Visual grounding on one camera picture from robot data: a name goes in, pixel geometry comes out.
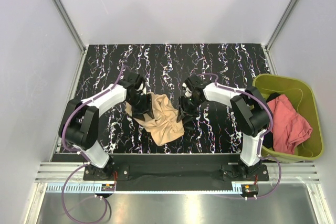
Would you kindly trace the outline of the beige t shirt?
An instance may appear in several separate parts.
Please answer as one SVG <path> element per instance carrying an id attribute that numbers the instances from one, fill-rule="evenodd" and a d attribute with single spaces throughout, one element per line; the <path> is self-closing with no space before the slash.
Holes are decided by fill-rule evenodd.
<path id="1" fill-rule="evenodd" d="M 152 96 L 153 119 L 147 114 L 144 115 L 145 121 L 136 119 L 132 115 L 132 106 L 127 102 L 125 103 L 126 113 L 151 134 L 157 146 L 163 146 L 183 136 L 185 133 L 183 123 L 177 122 L 178 110 L 173 107 L 167 95 L 153 92 L 149 94 Z"/>

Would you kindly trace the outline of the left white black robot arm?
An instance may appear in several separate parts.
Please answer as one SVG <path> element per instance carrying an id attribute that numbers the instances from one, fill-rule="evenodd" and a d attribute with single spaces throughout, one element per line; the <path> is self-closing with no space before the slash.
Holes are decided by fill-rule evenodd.
<path id="1" fill-rule="evenodd" d="M 154 118 L 152 97 L 146 92 L 145 79 L 138 73 L 125 71 L 98 94 L 81 101 L 72 99 L 67 103 L 59 127 L 59 137 L 63 145 L 69 143 L 71 149 L 82 155 L 96 176 L 103 180 L 113 177 L 114 160 L 98 142 L 99 119 L 119 103 L 131 106 L 131 116 L 144 121 Z"/>

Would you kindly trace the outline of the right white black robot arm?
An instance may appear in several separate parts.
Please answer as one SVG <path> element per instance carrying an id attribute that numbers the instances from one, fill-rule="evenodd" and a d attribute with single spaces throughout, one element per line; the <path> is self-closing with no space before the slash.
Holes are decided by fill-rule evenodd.
<path id="1" fill-rule="evenodd" d="M 262 165 L 261 147 L 264 136 L 272 129 L 273 115 L 258 88 L 232 88 L 214 81 L 205 81 L 193 74 L 182 84 L 183 94 L 178 99 L 177 121 L 185 128 L 199 116 L 199 108 L 205 102 L 217 102 L 232 109 L 235 121 L 243 133 L 240 160 L 231 169 L 222 168 L 230 179 L 250 180 Z"/>

